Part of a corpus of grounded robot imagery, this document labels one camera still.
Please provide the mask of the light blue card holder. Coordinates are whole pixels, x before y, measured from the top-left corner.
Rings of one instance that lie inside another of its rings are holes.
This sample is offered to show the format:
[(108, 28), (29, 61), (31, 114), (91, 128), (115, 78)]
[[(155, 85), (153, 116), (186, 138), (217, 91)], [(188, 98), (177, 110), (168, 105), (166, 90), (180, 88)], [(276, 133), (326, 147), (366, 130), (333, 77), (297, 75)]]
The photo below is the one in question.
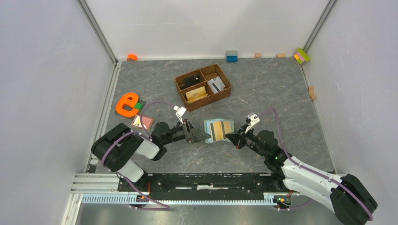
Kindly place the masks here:
[(206, 143), (214, 143), (218, 141), (230, 142), (226, 138), (226, 134), (234, 132), (234, 121), (226, 119), (212, 119), (204, 121), (205, 132), (210, 134), (210, 138), (206, 139)]

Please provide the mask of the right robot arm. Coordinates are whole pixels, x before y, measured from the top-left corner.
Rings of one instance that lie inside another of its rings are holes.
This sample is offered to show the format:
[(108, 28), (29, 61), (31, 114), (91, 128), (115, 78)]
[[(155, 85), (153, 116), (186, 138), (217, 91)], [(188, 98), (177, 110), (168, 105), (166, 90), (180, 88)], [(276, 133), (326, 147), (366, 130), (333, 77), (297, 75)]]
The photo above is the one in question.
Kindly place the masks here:
[(264, 158), (272, 172), (274, 190), (304, 194), (331, 210), (344, 225), (364, 225), (373, 220), (378, 204), (356, 176), (329, 173), (300, 161), (278, 145), (271, 131), (254, 135), (252, 130), (242, 127), (226, 138), (237, 149), (248, 147)]

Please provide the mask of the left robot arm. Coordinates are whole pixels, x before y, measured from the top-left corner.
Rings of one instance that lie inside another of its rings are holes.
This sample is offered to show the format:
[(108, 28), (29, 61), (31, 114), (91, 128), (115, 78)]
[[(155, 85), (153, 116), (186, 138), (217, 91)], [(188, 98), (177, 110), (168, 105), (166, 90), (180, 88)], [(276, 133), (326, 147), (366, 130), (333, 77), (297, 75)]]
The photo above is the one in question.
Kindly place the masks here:
[(182, 140), (194, 144), (209, 139), (211, 135), (184, 119), (172, 128), (166, 122), (158, 122), (151, 137), (144, 137), (126, 124), (120, 123), (96, 140), (91, 152), (104, 167), (127, 178), (136, 191), (142, 191), (147, 186), (147, 173), (131, 159), (135, 153), (158, 161), (167, 152), (166, 144)]

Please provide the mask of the gold credit card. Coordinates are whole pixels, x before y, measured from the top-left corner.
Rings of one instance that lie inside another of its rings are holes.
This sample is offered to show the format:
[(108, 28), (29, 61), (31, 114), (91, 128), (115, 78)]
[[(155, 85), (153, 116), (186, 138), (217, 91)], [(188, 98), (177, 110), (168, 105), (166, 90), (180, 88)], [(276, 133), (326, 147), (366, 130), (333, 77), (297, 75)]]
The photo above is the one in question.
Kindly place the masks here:
[(206, 88), (204, 86), (196, 88), (194, 90), (186, 92), (186, 98), (188, 103), (195, 102), (208, 96)]

